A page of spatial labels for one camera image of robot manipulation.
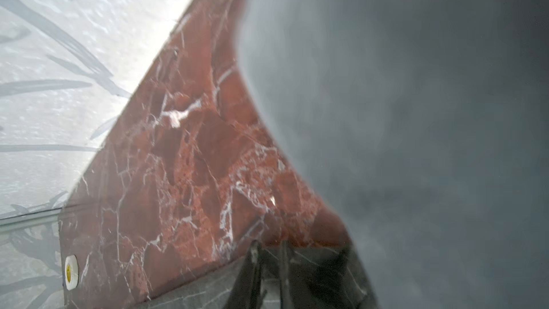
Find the dark marble surface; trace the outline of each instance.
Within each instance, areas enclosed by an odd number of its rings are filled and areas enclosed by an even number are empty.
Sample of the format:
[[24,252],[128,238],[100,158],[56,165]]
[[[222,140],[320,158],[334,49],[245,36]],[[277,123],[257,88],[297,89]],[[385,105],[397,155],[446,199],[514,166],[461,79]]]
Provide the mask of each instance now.
[[[342,270],[329,261],[340,253],[339,248],[301,248],[295,249],[292,265],[298,265],[302,276],[323,272],[341,278],[340,286],[323,284],[320,288],[329,296],[343,296],[346,308],[374,309],[377,308],[372,289],[356,253],[352,251],[347,257],[347,266]],[[262,250],[261,257],[264,260],[261,280],[261,293],[265,293],[261,303],[262,309],[280,309],[280,280],[278,278],[278,247],[270,247]],[[223,308],[231,289],[235,286],[238,272],[243,264],[243,258],[228,264],[219,270],[208,273],[206,276],[191,282],[188,285],[175,289],[161,297],[137,305],[134,309],[217,309]]]
[[195,0],[60,214],[68,308],[153,299],[250,242],[348,241],[258,119],[232,41],[244,0]]

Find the gray marble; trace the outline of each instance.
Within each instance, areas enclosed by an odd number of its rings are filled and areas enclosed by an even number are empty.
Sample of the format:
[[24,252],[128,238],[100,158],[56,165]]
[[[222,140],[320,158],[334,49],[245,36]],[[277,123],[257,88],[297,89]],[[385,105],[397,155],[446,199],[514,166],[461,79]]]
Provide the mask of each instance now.
[[[338,248],[297,248],[292,260],[293,264],[302,266],[304,277],[311,275],[319,268],[327,268],[328,271],[336,271],[327,261],[332,260],[341,249]],[[261,293],[265,293],[261,304],[263,309],[279,309],[280,288],[278,278],[277,248],[270,247],[262,250]],[[243,264],[243,257],[237,261],[211,272],[198,280],[184,285],[176,290],[151,301],[135,306],[135,309],[221,309],[225,305],[230,291],[238,276],[238,271]],[[349,253],[347,266],[343,274],[342,287],[332,288],[327,286],[327,293],[342,294],[347,300],[347,308],[358,308],[361,303],[363,309],[376,309],[373,292],[370,288],[366,273],[364,272],[356,253]]]
[[58,223],[0,234],[0,307],[64,307]]

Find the marble slab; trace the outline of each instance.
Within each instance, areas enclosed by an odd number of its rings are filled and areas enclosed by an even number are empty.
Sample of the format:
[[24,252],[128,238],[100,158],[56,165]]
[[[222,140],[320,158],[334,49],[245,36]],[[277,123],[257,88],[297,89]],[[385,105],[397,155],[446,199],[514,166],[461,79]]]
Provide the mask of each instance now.
[[123,308],[242,256],[254,239],[339,246],[343,224],[293,171],[240,79],[244,0],[194,0],[60,214],[81,271],[67,308]]

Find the red marble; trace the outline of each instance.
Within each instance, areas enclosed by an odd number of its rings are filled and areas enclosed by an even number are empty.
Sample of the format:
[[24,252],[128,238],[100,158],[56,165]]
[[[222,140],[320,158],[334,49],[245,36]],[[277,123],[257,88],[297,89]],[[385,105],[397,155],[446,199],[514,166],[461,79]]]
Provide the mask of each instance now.
[[347,243],[274,146],[240,79],[244,0],[195,0],[60,215],[69,308],[154,298],[266,245]]

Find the blurry gray object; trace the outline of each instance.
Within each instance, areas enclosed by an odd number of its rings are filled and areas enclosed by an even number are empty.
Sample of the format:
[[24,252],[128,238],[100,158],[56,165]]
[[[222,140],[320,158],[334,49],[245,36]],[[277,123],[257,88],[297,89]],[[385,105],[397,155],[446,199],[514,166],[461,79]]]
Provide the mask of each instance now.
[[237,49],[380,307],[549,307],[549,0],[249,0]]

